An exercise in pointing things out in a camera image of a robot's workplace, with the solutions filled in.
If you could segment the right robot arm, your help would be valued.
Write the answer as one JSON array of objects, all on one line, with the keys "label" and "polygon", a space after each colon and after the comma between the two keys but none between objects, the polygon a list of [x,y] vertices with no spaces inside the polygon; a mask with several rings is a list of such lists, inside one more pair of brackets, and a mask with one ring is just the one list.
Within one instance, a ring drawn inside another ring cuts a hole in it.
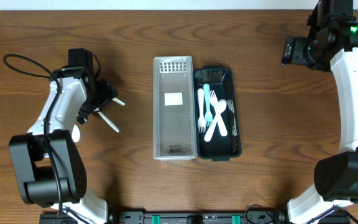
[{"label": "right robot arm", "polygon": [[287,203],[286,223],[350,223],[358,203],[358,22],[352,1],[322,0],[307,18],[307,37],[289,37],[283,65],[330,72],[336,82],[339,153],[320,160],[313,185]]}]

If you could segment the white spoon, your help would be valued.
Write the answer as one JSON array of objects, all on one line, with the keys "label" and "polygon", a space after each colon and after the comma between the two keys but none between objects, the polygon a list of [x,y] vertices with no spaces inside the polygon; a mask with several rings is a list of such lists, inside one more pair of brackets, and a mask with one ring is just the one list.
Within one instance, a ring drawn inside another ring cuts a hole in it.
[{"label": "white spoon", "polygon": [[72,138],[73,142],[78,142],[80,140],[80,136],[81,136],[80,129],[75,124],[73,127],[73,130],[71,132],[71,138]]},{"label": "white spoon", "polygon": [[227,103],[226,100],[219,100],[217,103],[217,106],[215,107],[217,109],[216,115],[213,119],[212,125],[208,128],[206,134],[204,135],[204,141],[210,142],[210,140],[213,137],[214,130],[216,128],[216,125],[218,124],[219,118],[221,118],[221,113],[224,112],[226,109]]},{"label": "white spoon", "polygon": [[97,113],[100,115],[100,117],[117,133],[120,132],[119,128],[106,116],[103,114],[103,112],[99,109],[96,108],[94,110],[94,113]]},{"label": "white spoon", "polygon": [[121,106],[125,106],[125,105],[126,105],[123,101],[121,101],[121,100],[118,99],[118,98],[113,98],[112,100],[113,100],[114,102],[116,102],[117,104],[121,105]]}]

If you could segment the pale green plastic fork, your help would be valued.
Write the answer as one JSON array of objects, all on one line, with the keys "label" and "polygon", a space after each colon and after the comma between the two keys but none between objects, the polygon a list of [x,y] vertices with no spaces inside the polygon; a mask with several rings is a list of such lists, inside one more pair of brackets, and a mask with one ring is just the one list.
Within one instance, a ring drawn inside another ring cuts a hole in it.
[{"label": "pale green plastic fork", "polygon": [[205,105],[206,105],[206,112],[205,112],[204,118],[206,120],[206,126],[210,127],[213,122],[213,115],[210,111],[210,97],[209,97],[210,86],[209,86],[209,84],[205,83],[203,85],[203,91],[204,91],[204,101],[205,101]]}]

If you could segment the white fork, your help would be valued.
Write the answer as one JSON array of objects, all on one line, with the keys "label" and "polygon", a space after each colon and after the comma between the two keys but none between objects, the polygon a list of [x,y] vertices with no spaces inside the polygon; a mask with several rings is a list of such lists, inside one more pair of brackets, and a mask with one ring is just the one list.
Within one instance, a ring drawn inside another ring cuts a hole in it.
[{"label": "white fork", "polygon": [[198,111],[199,111],[199,118],[198,118],[198,129],[200,133],[204,133],[206,131],[206,120],[204,118],[204,90],[199,88],[197,90],[197,99],[198,99]]}]

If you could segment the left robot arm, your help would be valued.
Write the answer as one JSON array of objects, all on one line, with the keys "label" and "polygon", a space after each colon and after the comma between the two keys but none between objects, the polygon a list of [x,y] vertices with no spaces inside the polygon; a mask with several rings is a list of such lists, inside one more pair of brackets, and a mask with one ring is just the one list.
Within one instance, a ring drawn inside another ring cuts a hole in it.
[{"label": "left robot arm", "polygon": [[97,61],[89,50],[70,49],[67,65],[46,75],[50,93],[40,116],[26,134],[9,142],[21,199],[53,209],[40,214],[40,223],[119,223],[107,201],[88,188],[75,145],[76,124],[117,96],[93,68]]}]

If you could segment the white fork diagonal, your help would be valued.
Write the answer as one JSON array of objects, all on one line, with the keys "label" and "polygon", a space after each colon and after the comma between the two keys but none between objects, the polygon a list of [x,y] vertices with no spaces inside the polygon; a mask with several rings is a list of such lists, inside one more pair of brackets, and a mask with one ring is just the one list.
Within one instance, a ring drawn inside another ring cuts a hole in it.
[{"label": "white fork diagonal", "polygon": [[211,90],[209,92],[209,99],[210,99],[210,103],[212,104],[214,111],[215,111],[214,120],[216,121],[216,123],[218,125],[220,135],[222,137],[227,136],[226,125],[224,124],[223,118],[221,116],[221,114],[226,110],[227,101],[226,100],[218,100],[214,90]]}]

